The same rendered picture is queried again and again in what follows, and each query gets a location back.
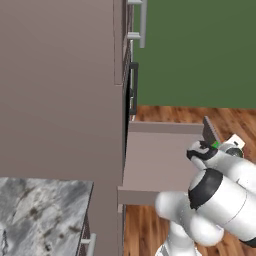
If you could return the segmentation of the open taupe drawer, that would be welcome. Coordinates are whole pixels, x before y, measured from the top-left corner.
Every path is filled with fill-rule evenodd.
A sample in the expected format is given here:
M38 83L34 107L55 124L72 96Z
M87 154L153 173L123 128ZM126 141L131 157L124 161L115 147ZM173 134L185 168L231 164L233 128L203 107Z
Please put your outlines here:
M152 205L161 191L186 191L196 173L186 151L197 140L220 141L207 116L202 124L132 121L119 203Z

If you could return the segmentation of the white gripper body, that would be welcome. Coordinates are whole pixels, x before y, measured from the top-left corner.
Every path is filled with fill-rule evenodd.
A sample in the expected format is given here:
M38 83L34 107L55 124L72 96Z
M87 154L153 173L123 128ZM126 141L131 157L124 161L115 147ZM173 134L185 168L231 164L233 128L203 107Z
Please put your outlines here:
M228 140L227 143L231 148L239 148L243 149L245 146L245 142L239 137L237 134L233 134Z

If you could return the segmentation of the black oven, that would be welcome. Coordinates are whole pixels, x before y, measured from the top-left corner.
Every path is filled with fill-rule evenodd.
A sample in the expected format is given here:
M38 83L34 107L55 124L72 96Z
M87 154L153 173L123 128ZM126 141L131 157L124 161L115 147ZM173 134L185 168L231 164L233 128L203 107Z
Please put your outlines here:
M126 121L130 120L133 112L133 89L131 82L132 63L129 61L125 67L125 76L123 83L124 92L124 117Z

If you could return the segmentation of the tall taupe cabinet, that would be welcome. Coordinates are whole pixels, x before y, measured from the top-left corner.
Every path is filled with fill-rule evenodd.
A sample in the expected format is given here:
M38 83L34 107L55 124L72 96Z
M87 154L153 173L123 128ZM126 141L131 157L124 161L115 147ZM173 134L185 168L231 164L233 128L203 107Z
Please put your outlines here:
M119 256L127 0L0 0L0 175L91 180L95 256Z

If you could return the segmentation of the brown base cabinet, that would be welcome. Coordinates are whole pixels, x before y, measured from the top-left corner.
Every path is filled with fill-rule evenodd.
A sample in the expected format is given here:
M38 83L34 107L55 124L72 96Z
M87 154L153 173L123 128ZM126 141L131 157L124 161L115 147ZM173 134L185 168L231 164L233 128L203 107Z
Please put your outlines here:
M87 256L88 254L88 246L91 241L91 232L89 225L89 217L88 213L85 213L85 217L83 220L83 226L81 231L81 238L79 241L78 251L76 256Z

